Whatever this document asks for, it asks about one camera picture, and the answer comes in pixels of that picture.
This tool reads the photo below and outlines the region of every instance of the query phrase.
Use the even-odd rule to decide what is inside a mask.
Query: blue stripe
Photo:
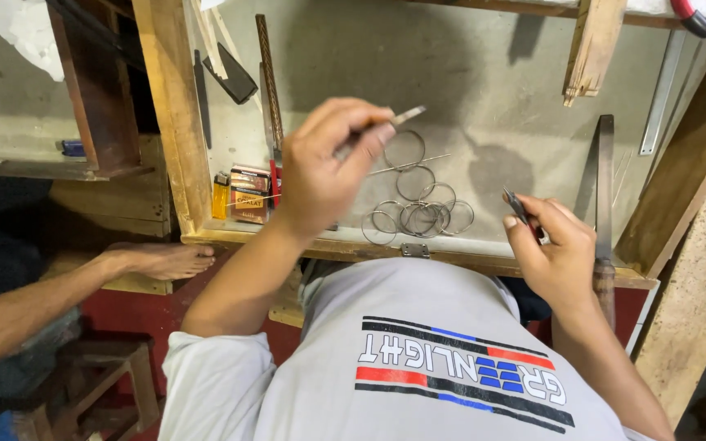
[[[492,386],[493,388],[500,388],[500,382],[494,378],[489,378],[488,376],[482,376],[478,383],[485,386]]]
[[[513,370],[516,372],[516,365],[508,362],[497,362],[497,369]]]
[[[450,401],[451,403],[461,404],[462,406],[472,407],[473,409],[486,410],[487,412],[492,411],[492,406],[487,406],[483,403],[477,403],[476,401],[457,398],[456,396],[449,394],[438,394],[438,399],[441,401]]]
[[[489,367],[484,367],[484,366],[479,367],[478,373],[481,375],[494,376],[495,378],[497,378],[497,371],[494,369],[491,369]]]
[[[476,364],[482,364],[484,366],[492,366],[495,367],[495,361],[491,359],[485,359],[484,357],[478,357],[476,358]]]
[[[524,393],[522,385],[520,383],[509,383],[508,381],[503,381],[503,390],[511,392]]]
[[[435,331],[435,332],[439,332],[440,334],[445,334],[445,335],[450,335],[450,336],[456,336],[457,338],[464,338],[464,339],[470,340],[470,341],[477,341],[474,336],[459,334],[458,332],[453,332],[453,331],[448,331],[448,330],[442,330],[442,329],[436,328],[436,327],[433,327],[432,330]]]
[[[508,381],[516,381],[517,383],[522,381],[519,379],[519,374],[514,374],[513,372],[500,372],[500,379],[501,380],[508,380]]]

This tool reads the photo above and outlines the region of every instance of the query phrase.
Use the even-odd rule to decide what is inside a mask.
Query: person
[[[159,439],[673,439],[592,292],[595,234],[554,199],[518,196],[547,245],[504,219],[525,281],[552,308],[553,348],[519,324],[496,278],[398,257],[308,268],[302,341],[275,368],[256,334],[274,292],[350,208],[392,116],[331,99],[285,138],[279,208],[170,336]]]
[[[214,248],[180,243],[117,243],[90,262],[0,294],[0,358],[127,272],[169,280],[192,277],[214,262]]]

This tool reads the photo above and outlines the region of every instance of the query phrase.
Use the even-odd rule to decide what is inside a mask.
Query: fingernail
[[[516,225],[516,216],[513,214],[506,214],[503,216],[503,226],[505,229],[510,230]]]
[[[397,129],[394,128],[394,125],[387,122],[386,124],[376,126],[372,129],[372,133],[378,137],[382,145],[386,145],[386,143],[397,134]]]

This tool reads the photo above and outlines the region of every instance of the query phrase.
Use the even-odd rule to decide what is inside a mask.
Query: metal hinge
[[[401,246],[402,257],[418,257],[419,259],[429,258],[429,247],[423,243],[404,243]]]

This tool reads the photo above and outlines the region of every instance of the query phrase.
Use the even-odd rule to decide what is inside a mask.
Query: bare foot
[[[159,280],[189,278],[214,263],[214,248],[182,243],[115,243],[107,251],[120,253],[132,272]]]

